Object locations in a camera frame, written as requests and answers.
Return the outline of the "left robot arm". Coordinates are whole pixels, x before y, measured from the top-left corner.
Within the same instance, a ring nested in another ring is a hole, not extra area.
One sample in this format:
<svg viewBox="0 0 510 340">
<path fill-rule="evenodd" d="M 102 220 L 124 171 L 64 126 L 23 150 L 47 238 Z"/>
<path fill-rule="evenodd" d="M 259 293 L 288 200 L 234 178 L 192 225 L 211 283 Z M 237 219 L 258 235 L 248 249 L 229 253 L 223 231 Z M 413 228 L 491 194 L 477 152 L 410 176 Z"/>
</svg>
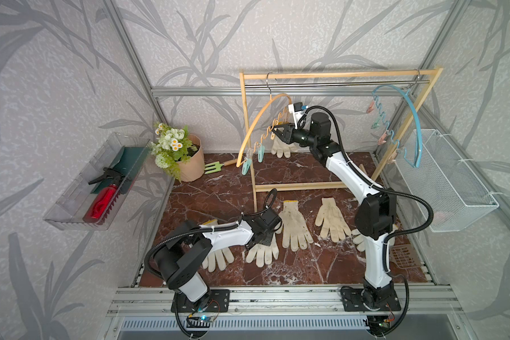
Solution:
<svg viewBox="0 0 510 340">
<path fill-rule="evenodd" d="M 146 253 L 144 270 L 192 303 L 207 301 L 211 290 L 198 269 L 208 255 L 244 246 L 248 250 L 246 260 L 255 260 L 258 266 L 270 264 L 279 255 L 275 234 L 282 219 L 272 209 L 276 197 L 277 190 L 272 189 L 262 211 L 242 214 L 234 222 L 199 225 L 193 220 L 184 221 Z"/>
</svg>

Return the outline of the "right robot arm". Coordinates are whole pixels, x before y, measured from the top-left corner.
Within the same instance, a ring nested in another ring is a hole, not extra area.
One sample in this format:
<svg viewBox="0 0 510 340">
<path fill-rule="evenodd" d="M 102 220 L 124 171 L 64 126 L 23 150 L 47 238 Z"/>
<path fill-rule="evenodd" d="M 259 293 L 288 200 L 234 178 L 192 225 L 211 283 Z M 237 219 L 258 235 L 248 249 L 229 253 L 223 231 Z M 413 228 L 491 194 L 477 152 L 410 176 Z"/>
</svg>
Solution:
<svg viewBox="0 0 510 340">
<path fill-rule="evenodd" d="M 385 293 L 389 295 L 394 291 L 388 268 L 389 242 L 399 235 L 428 228 L 434 219 L 433 208 L 422 198 L 383 188 L 365 175 L 345 153 L 341 139 L 332 140 L 331 128 L 337 127 L 337 120 L 329 109 L 294 103 L 288 106 L 288 111 L 293 122 L 277 125 L 272 132 L 288 145 L 297 143 L 307 147 L 312 156 L 335 174 L 357 199 L 355 224 L 365 238 L 364 290 L 371 293 L 374 300 L 382 300 Z M 426 208 L 428 216 L 422 225 L 402 232 L 392 231 L 398 196 L 412 199 Z"/>
</svg>

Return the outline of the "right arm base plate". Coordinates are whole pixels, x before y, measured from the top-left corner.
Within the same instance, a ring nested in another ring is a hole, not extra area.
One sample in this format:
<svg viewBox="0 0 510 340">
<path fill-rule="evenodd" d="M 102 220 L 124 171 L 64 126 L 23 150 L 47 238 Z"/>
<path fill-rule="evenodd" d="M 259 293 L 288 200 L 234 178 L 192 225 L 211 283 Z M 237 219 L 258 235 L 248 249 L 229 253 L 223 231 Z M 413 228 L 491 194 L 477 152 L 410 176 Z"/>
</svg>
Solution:
<svg viewBox="0 0 510 340">
<path fill-rule="evenodd" d="M 365 283 L 362 288 L 343 286 L 340 289 L 345 312 L 399 312 L 402 310 L 394 283 L 374 288 Z"/>
</svg>

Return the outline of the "white glove red spot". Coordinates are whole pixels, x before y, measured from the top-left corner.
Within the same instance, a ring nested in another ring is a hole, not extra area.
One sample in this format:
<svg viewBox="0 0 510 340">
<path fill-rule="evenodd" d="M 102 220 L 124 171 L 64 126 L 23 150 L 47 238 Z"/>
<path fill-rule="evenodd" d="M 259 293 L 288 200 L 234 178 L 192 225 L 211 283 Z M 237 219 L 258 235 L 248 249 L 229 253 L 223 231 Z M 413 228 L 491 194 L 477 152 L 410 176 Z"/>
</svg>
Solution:
<svg viewBox="0 0 510 340">
<path fill-rule="evenodd" d="M 255 263 L 258 268 L 272 264 L 273 260 L 279 257 L 279 247 L 276 242 L 276 235 L 273 236 L 269 246 L 255 245 L 246 255 L 246 263 Z"/>
</svg>

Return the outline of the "orange clip hanger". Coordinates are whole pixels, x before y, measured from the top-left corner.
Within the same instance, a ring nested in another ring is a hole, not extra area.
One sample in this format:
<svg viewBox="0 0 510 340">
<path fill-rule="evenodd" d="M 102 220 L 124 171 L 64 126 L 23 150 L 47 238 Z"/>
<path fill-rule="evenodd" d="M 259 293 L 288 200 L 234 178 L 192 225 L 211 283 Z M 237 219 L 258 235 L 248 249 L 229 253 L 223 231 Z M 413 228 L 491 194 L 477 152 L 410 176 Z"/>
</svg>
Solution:
<svg viewBox="0 0 510 340">
<path fill-rule="evenodd" d="M 264 157 L 266 154 L 266 145 L 265 142 L 268 139 L 273 140 L 274 134 L 272 133 L 272 128 L 277 126 L 279 123 L 287 123 L 291 114 L 288 111 L 287 105 L 292 104 L 292 97 L 286 93 L 279 94 L 269 94 L 269 100 L 262 106 L 259 112 L 255 117 L 250 118 L 248 114 L 248 84 L 247 80 L 262 80 L 259 77 L 260 75 L 248 74 L 245 72 L 239 73 L 240 80 L 240 91 L 242 97 L 242 110 L 244 113 L 245 119 L 245 137 L 240 146 L 237 162 L 235 164 L 236 168 L 239 168 L 242 172 L 242 163 L 245 157 L 252 157 L 252 167 L 250 170 L 253 170 L 254 163 L 259 162 L 262 163 L 264 161 Z M 266 124 L 265 129 L 262 130 L 261 120 L 264 116 L 270 116 L 270 111 L 272 106 L 279 100 L 285 99 L 286 106 L 280 111 L 276 111 L 275 116 L 272 119 L 269 119 L 269 122 Z"/>
</svg>

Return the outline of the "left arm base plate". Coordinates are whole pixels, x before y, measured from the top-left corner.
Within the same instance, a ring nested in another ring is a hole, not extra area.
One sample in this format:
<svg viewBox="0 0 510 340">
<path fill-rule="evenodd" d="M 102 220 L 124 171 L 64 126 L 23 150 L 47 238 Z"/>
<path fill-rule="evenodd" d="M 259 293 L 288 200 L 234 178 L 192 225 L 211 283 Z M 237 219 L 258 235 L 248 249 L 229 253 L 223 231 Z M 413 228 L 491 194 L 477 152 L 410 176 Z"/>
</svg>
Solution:
<svg viewBox="0 0 510 340">
<path fill-rule="evenodd" d="M 192 302 L 185 294 L 175 293 L 171 306 L 173 313 L 226 313 L 230 303 L 228 289 L 210 289 L 199 300 Z"/>
</svg>

